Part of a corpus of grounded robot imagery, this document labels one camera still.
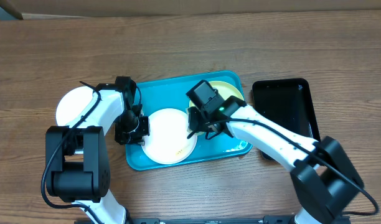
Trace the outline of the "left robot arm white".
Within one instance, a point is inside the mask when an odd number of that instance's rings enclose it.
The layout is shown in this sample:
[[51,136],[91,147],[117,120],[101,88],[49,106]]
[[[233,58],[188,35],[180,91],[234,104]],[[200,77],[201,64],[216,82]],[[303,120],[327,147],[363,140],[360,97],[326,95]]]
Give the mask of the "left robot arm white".
[[149,134],[140,89],[131,79],[91,86],[83,83],[59,102],[57,124],[45,134],[45,169],[40,191],[55,209],[79,208],[92,223],[132,223],[110,190],[105,136],[117,127],[119,144],[142,144]]

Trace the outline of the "yellow-green plate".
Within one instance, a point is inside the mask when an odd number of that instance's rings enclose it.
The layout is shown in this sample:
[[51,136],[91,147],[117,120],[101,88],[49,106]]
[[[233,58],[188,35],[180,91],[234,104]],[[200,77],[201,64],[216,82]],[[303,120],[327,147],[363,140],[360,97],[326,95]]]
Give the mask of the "yellow-green plate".
[[[209,82],[213,89],[218,90],[219,94],[222,96],[224,100],[229,98],[230,96],[236,96],[237,98],[244,100],[243,95],[240,93],[238,89],[236,89],[233,85],[223,82],[223,81],[210,81]],[[194,106],[191,101],[189,102],[189,108]]]

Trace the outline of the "white plate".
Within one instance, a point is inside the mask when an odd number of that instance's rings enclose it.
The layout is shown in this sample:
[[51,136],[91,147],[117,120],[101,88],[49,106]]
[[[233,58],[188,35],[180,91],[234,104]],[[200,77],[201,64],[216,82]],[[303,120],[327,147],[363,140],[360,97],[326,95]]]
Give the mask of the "white plate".
[[56,109],[55,120],[58,126],[65,126],[75,119],[91,102],[93,90],[80,86],[69,91],[60,101]]
[[149,135],[144,137],[143,152],[158,164],[171,165],[191,155],[197,136],[189,137],[187,113],[165,108],[149,116]]

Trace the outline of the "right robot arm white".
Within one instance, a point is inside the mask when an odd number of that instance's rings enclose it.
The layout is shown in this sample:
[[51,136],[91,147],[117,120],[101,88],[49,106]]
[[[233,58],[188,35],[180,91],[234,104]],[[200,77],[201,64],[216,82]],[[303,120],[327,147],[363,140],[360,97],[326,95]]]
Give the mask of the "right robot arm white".
[[192,132],[225,133],[246,141],[281,164],[291,176],[302,206],[294,223],[335,223],[346,206],[364,192],[364,183],[342,146],[319,142],[266,119],[245,101],[230,96],[192,96]]

